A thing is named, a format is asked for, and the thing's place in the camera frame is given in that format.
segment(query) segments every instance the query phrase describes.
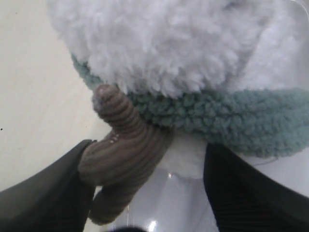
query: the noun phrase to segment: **white plush body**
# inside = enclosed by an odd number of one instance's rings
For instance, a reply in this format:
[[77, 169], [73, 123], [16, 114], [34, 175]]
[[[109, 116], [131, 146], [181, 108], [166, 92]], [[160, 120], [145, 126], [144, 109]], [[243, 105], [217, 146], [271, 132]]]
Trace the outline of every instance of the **white plush body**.
[[[48, 10], [60, 38], [93, 74], [124, 92], [176, 98], [207, 88], [294, 86], [298, 42], [289, 3], [48, 0]], [[177, 134], [161, 166], [201, 178], [205, 147]]]

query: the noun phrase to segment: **green scarf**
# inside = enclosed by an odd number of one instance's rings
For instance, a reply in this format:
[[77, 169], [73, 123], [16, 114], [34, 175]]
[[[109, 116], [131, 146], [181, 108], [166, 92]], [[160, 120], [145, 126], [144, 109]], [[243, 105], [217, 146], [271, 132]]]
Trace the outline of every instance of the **green scarf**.
[[[102, 83], [87, 64], [72, 59], [91, 90]], [[203, 91], [178, 99], [134, 93], [128, 97], [145, 120], [203, 136], [244, 155], [289, 156], [309, 146], [309, 92], [302, 89]]]

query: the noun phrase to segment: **plush hand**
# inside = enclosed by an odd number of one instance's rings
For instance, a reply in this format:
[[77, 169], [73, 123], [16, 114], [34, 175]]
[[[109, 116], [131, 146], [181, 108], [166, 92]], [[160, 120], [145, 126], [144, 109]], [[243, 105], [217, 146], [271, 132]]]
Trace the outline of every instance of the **plush hand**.
[[147, 124], [130, 100], [114, 86], [99, 85], [94, 110], [112, 131], [84, 152], [80, 177], [103, 186], [95, 196], [90, 219], [96, 224], [113, 222], [148, 180], [172, 140], [172, 131]]

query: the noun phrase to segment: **plush toy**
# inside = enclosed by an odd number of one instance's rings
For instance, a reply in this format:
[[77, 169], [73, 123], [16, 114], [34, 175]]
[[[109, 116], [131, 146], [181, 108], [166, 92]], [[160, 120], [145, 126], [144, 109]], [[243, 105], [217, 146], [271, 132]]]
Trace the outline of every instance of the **plush toy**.
[[94, 222], [113, 221], [158, 164], [201, 178], [206, 143], [262, 158], [309, 145], [292, 2], [48, 1], [95, 111], [112, 127], [79, 169], [103, 186]]

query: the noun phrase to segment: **clear plastic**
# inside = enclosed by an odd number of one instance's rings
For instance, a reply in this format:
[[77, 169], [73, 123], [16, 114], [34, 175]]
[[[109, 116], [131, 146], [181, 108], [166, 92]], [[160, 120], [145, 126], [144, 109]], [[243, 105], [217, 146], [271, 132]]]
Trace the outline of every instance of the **clear plastic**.
[[[295, 77], [300, 87], [309, 89], [309, 0], [290, 1], [299, 22], [299, 36], [305, 39], [301, 54], [295, 60]], [[147, 232], [219, 231], [203, 180], [184, 178], [162, 168], [155, 171], [126, 211], [104, 229], [126, 226], [137, 226]]]

